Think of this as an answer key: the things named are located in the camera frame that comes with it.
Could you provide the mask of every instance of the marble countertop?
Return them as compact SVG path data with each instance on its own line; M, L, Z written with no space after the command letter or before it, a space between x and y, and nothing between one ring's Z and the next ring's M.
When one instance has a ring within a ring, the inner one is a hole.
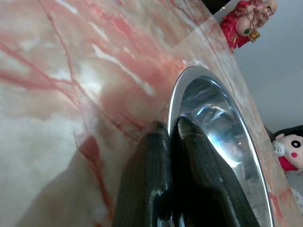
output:
M277 227L299 210L200 0L0 2L0 226L109 227L122 168L186 67L211 70L253 137Z

